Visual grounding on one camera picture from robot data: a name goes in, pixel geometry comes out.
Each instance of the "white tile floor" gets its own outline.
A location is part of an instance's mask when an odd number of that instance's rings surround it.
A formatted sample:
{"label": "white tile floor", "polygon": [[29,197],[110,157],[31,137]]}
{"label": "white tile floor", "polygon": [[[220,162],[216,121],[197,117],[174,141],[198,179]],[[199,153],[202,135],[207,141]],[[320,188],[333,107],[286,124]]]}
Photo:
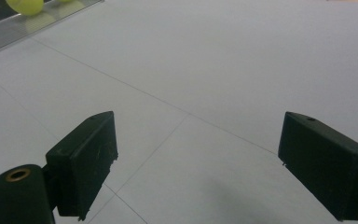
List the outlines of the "white tile floor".
{"label": "white tile floor", "polygon": [[288,110],[358,141],[358,3],[88,8],[0,52],[0,173],[106,110],[119,159],[86,223],[337,223],[276,154]]}

